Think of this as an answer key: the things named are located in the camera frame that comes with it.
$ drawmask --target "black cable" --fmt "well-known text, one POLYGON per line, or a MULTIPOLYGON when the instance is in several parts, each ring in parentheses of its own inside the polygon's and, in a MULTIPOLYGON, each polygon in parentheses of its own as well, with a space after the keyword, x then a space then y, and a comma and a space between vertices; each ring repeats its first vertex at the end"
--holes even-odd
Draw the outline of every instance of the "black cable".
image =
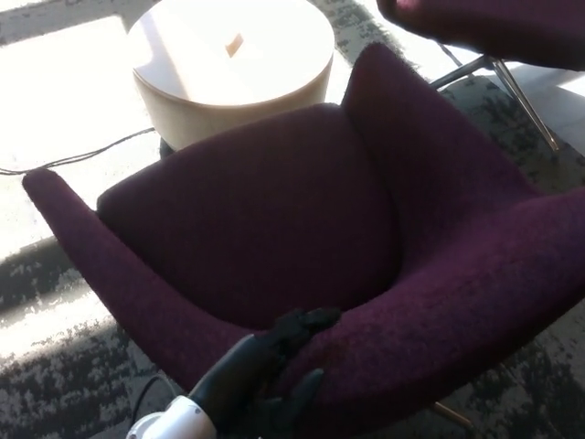
POLYGON ((441 50, 444 52, 444 54, 447 55, 449 58, 451 58, 451 61, 453 61, 457 67, 463 66, 463 64, 457 59, 457 57, 455 57, 455 55, 453 55, 453 52, 451 52, 449 50, 449 48, 447 48, 447 46, 445 46, 442 43, 437 43, 437 44, 439 45, 441 50))
POLYGON ((166 387, 168 387, 168 389, 173 394, 173 399, 178 396, 178 393, 175 390, 175 387, 173 387, 173 384, 171 384, 171 381, 165 375, 163 375, 162 373, 157 373, 156 375, 150 377, 150 380, 148 380, 146 382, 146 384, 144 384, 144 387, 140 391, 140 394, 138 395, 138 399, 136 400, 136 402, 134 403, 134 406, 132 408, 132 417, 130 418, 130 428, 132 428, 132 426, 137 421, 138 412, 140 411, 140 406, 143 403, 144 396, 146 396, 146 393, 150 390, 151 387, 153 387, 153 384, 155 384, 159 380, 162 381, 164 384, 166 384, 166 387))
POLYGON ((127 135, 127 136, 123 137, 122 139, 118 139, 113 144, 109 144, 107 146, 104 146, 103 148, 96 149, 95 151, 90 151, 88 153, 79 154, 79 155, 73 155, 71 157, 60 158, 59 160, 54 160, 52 162, 45 163, 44 165, 41 165, 41 166, 33 167, 31 169, 23 169, 23 170, 15 171, 12 169, 4 169, 4 168, 0 167, 0 176, 7 176, 7 177, 21 176, 23 174, 29 173, 30 171, 34 171, 35 169, 41 169, 41 168, 49 169, 50 167, 57 167, 57 166, 69 165, 72 163, 78 163, 78 162, 81 162, 83 160, 87 160, 88 158, 92 158, 98 154, 104 153, 107 150, 109 150, 110 148, 113 148, 116 145, 122 144, 130 139, 133 139, 134 137, 137 137, 137 136, 143 135, 143 134, 152 133, 153 131, 154 131, 154 128, 152 128, 152 127, 146 128, 145 130, 141 130, 141 131, 138 131, 136 133, 127 135))

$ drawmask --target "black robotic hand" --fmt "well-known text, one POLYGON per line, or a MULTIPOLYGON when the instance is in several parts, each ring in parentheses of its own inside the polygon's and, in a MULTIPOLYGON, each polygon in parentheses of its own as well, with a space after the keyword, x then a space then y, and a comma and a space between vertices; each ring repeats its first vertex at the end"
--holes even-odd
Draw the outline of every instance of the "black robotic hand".
POLYGON ((222 437, 282 439, 312 402, 324 376, 315 369, 281 398, 263 398, 298 351, 318 332, 337 323, 338 309, 295 310, 274 328, 236 344, 201 379, 188 397, 209 416, 222 437))

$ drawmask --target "chair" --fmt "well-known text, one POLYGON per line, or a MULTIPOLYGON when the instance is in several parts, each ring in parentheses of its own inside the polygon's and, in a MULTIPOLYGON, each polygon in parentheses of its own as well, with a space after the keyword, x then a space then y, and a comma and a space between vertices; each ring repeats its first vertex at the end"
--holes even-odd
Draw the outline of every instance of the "chair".
POLYGON ((558 144, 520 89, 504 60, 585 70, 585 5, 579 0, 378 0, 389 21, 444 44, 484 53, 434 81, 439 89, 488 68, 495 72, 553 151, 558 144))
POLYGON ((282 312, 341 306, 277 385, 326 370, 300 437, 364 434, 429 407, 585 295, 585 190, 538 193, 381 45, 361 54, 341 106, 172 154, 107 190, 97 213, 52 171, 24 187, 119 324, 186 389, 282 312))

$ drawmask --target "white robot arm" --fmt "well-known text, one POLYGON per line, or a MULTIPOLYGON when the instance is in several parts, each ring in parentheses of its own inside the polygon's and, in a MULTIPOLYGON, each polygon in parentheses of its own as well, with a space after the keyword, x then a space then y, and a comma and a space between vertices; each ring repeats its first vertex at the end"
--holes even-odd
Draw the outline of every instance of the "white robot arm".
POLYGON ((290 433, 313 400, 324 372, 305 375, 290 397, 259 399, 259 392, 317 332, 339 320, 337 309, 300 310, 279 318, 274 328, 248 335, 224 355, 187 396, 164 412, 146 415, 126 439, 272 439, 290 433))

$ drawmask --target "chrome chair base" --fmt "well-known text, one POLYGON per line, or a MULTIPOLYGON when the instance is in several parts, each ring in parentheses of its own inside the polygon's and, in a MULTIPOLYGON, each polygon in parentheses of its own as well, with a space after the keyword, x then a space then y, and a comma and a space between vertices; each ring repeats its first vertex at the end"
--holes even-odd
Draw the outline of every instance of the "chrome chair base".
POLYGON ((462 414, 459 414, 453 409, 450 409, 446 405, 441 404, 440 402, 435 402, 431 408, 431 411, 438 414, 441 418, 454 423, 467 431, 470 438, 480 438, 481 435, 475 431, 475 427, 470 419, 466 418, 462 414))
MULTIPOLYGON (((445 53, 451 53, 444 45, 440 45, 443 50, 446 50, 445 53)), ((495 72, 499 80, 504 84, 510 95, 520 104, 520 106, 524 109, 532 123, 537 127, 540 131, 542 136, 544 137, 545 141, 547 142, 550 149, 554 152, 559 151, 557 139, 553 133, 545 126, 542 122, 542 119, 538 116, 535 109, 532 107, 532 104, 526 97, 526 95, 520 89, 520 86, 512 76, 512 73, 505 66, 505 63, 501 59, 495 59, 492 57, 488 57, 487 55, 482 55, 478 59, 474 59, 473 61, 460 65, 456 70, 452 71, 451 73, 446 74, 442 78, 439 78, 433 82, 431 82, 431 86, 435 89, 441 89, 456 80, 461 79, 464 76, 468 76, 473 74, 474 72, 478 71, 479 69, 490 69, 495 72)))

